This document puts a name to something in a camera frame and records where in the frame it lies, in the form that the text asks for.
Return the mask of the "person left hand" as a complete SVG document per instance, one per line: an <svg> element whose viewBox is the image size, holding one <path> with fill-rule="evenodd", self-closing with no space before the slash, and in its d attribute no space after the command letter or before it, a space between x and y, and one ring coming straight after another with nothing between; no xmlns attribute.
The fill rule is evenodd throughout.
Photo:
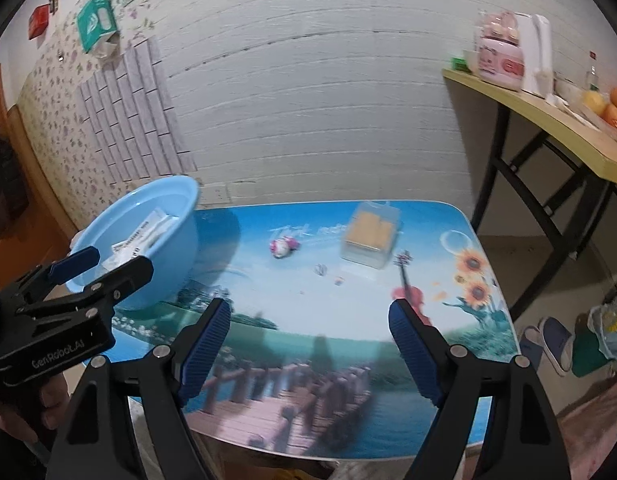
<svg viewBox="0 0 617 480"><path fill-rule="evenodd" d="M50 431L57 430L62 424L70 395L66 378L56 375L36 393L33 413L35 426L43 425ZM25 443L36 443L38 434L28 421L22 417L23 411L13 401L0 400L0 430Z"/></svg>

